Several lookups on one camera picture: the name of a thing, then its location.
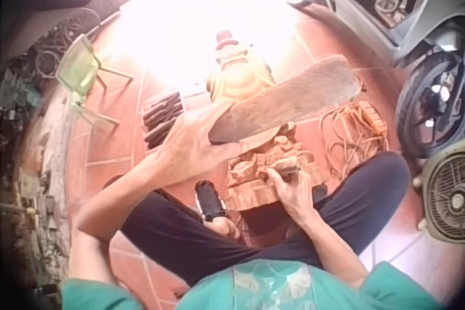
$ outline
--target left hand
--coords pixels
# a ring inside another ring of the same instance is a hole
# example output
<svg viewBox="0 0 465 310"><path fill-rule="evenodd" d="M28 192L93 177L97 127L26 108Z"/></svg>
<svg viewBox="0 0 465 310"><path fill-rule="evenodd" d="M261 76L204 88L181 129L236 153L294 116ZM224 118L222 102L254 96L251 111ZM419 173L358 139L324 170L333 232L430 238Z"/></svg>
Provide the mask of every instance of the left hand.
<svg viewBox="0 0 465 310"><path fill-rule="evenodd" d="M148 179L153 189L160 181L163 186L184 181L248 151L246 143L211 145L209 141L211 127L233 103L232 99L221 98L208 107L178 117L159 150L140 163L144 171L155 177Z"/></svg>

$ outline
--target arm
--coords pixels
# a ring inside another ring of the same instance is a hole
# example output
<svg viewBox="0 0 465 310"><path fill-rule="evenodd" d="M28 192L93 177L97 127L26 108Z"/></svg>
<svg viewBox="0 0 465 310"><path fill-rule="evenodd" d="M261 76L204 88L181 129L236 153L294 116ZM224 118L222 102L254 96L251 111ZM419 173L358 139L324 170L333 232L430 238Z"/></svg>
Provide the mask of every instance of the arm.
<svg viewBox="0 0 465 310"><path fill-rule="evenodd" d="M209 130L231 104L222 99L200 112L181 115L157 153L82 207L73 222L70 277L114 283L110 240L149 192L210 171L248 150L242 143L213 146L209 142Z"/></svg>
<svg viewBox="0 0 465 310"><path fill-rule="evenodd" d="M268 169L268 175L276 186L278 196L289 216L313 242L325 270L349 286L359 288L368 271L351 247L313 208L310 176L299 171L291 183L287 184L272 169Z"/></svg>

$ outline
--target fan grille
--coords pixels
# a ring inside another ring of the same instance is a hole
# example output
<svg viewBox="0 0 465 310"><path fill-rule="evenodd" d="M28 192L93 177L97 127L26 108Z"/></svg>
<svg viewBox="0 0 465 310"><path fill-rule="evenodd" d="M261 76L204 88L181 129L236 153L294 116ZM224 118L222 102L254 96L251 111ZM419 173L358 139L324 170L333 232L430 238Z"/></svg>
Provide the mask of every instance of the fan grille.
<svg viewBox="0 0 465 310"><path fill-rule="evenodd" d="M426 202L436 229L453 240L465 239L465 153L442 161L430 177Z"/></svg>

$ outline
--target right hand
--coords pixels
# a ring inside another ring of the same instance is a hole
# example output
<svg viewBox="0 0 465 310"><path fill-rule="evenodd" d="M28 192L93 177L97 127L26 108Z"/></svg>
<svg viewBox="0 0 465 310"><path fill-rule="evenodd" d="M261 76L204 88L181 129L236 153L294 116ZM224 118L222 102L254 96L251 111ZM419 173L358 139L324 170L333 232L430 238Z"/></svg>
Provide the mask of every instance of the right hand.
<svg viewBox="0 0 465 310"><path fill-rule="evenodd" d="M300 227L318 216L313 208L312 178L307 172L299 171L294 174L291 183L284 182L272 168L268 168L267 173L286 212Z"/></svg>

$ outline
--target person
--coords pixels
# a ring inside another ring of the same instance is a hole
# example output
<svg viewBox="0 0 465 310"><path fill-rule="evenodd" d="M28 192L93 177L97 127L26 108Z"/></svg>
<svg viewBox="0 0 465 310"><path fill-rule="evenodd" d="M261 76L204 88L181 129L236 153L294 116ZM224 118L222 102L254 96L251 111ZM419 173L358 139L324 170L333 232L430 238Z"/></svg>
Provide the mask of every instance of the person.
<svg viewBox="0 0 465 310"><path fill-rule="evenodd" d="M388 152L370 159L319 211L313 207L306 173L300 171L286 183L268 170L300 230L262 249L213 232L157 190L248 150L242 142L209 142L210 128L231 103L221 99L207 110L184 113L156 154L82 207L72 226L64 309L143 307L117 286L110 269L109 243L119 229L147 257L191 287L176 307L180 310L439 308L390 264L381 262L368 272L357 257L386 225L408 188L408 167L399 155Z"/></svg>

